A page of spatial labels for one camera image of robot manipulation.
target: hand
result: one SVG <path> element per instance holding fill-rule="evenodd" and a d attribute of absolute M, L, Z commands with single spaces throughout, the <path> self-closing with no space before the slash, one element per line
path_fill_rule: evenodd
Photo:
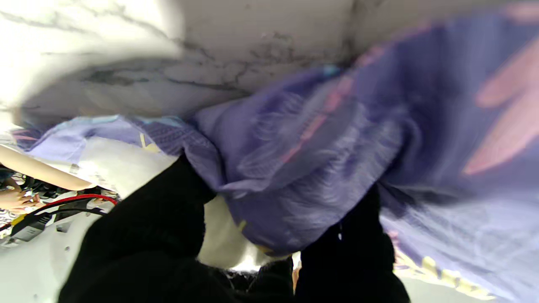
<path fill-rule="evenodd" d="M 33 207 L 39 203 L 39 196 L 25 195 L 26 192 L 21 191 L 20 188 L 0 191 L 0 208 L 7 209 L 15 214 L 26 213 L 25 209 L 27 207 Z"/>

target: black clothing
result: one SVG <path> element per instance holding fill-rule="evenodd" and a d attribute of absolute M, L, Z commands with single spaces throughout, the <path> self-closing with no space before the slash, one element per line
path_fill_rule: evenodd
<path fill-rule="evenodd" d="M 374 205 L 365 207 L 370 211 L 365 222 L 345 219 L 302 252 L 295 298 L 290 259 L 263 267 L 247 293 L 226 287 L 196 260 L 205 232 L 204 203 L 214 196 L 181 157 L 89 228 L 58 302 L 285 303 L 314 296 L 365 298 L 363 292 L 370 296 L 387 280 L 400 283 L 392 275 L 393 249 Z M 155 214 L 152 222 L 147 222 L 149 211 Z M 355 235 L 347 226 L 361 230 Z M 339 232 L 343 241 L 336 238 Z"/>

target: purple blanket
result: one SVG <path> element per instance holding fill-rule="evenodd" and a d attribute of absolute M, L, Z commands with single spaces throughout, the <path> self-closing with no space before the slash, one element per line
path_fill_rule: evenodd
<path fill-rule="evenodd" d="M 384 226 L 416 264 L 499 301 L 539 302 L 538 87 L 539 8 L 520 4 L 423 26 L 348 70 L 297 74 L 189 124 L 115 117 L 18 143 L 49 159 L 59 138 L 130 142 L 114 129 L 132 127 L 184 151 L 272 255 L 315 241 L 375 185 Z"/>

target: marble countertop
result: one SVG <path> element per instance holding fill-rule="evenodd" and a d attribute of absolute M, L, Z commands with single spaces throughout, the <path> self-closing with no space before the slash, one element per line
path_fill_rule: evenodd
<path fill-rule="evenodd" d="M 189 115 L 418 19 L 505 1 L 0 0 L 0 128 Z"/>

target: wire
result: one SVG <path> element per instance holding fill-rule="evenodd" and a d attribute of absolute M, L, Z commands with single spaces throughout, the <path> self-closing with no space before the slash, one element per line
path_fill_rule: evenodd
<path fill-rule="evenodd" d="M 0 231 L 6 230 L 11 227 L 11 223 L 6 223 L 0 227 Z"/>
<path fill-rule="evenodd" d="M 44 211 L 46 209 L 55 207 L 55 206 L 69 204 L 69 203 L 72 203 L 72 202 L 78 201 L 78 200 L 93 199 L 93 198 L 107 200 L 107 201 L 112 202 L 114 205 L 117 205 L 117 201 L 115 199 L 112 199 L 111 197 L 107 197 L 107 196 L 103 196 L 103 195 L 97 195 L 97 194 L 85 194 L 85 195 L 69 197 L 69 198 L 60 199 L 60 200 L 51 202 L 51 203 L 49 203 L 49 204 L 47 204 L 47 205 L 45 205 L 45 206 L 43 206 L 43 207 L 41 207 L 39 209 L 36 209 L 35 211 L 29 213 L 27 216 L 39 216 L 38 213 L 40 213 L 40 212 L 42 212 L 42 211 Z M 99 213 L 97 213 L 97 211 L 93 211 L 93 209 L 59 209 L 59 210 L 55 210 L 55 211 L 50 212 L 50 214 L 57 214 L 59 212 L 69 211 L 69 210 L 80 210 L 80 211 L 90 212 L 90 213 L 97 214 L 97 215 L 103 215 L 103 213 L 99 214 Z M 0 227 L 0 231 L 6 230 L 9 227 L 11 227 L 11 223 L 6 223 L 2 227 Z"/>
<path fill-rule="evenodd" d="M 84 208 L 63 208 L 63 209 L 58 209 L 58 210 L 55 210 L 55 211 L 51 211 L 51 212 L 46 212 L 46 213 L 43 213 L 43 214 L 40 214 L 38 216 L 43 216 L 43 215 L 55 215 L 55 214 L 58 214 L 60 212 L 65 212 L 65 211 L 80 211 L 80 212 L 89 212 L 91 214 L 96 214 L 96 215 L 105 215 L 104 212 L 101 212 L 99 210 L 95 210 L 95 209 L 84 209 Z"/>
<path fill-rule="evenodd" d="M 103 196 L 103 195 L 96 195 L 96 194 L 85 194 L 85 195 L 69 197 L 69 198 L 60 199 L 60 200 L 51 202 L 51 203 L 49 203 L 49 204 L 47 204 L 47 205 L 45 205 L 45 206 L 43 206 L 43 207 L 41 207 L 39 209 L 36 209 L 35 211 L 29 213 L 28 215 L 36 215 L 37 213 L 39 213 L 39 212 L 41 212 L 43 210 L 46 210 L 46 209 L 49 209 L 49 208 L 52 208 L 52 207 L 55 207 L 55 206 L 60 206 L 60 205 L 64 205 L 64 204 L 67 204 L 67 203 L 71 203 L 73 201 L 83 200 L 83 199 L 93 199 L 93 198 L 107 200 L 107 201 L 112 202 L 114 205 L 117 204 L 117 201 L 115 199 L 112 199 L 111 197 L 107 197 L 107 196 Z"/>

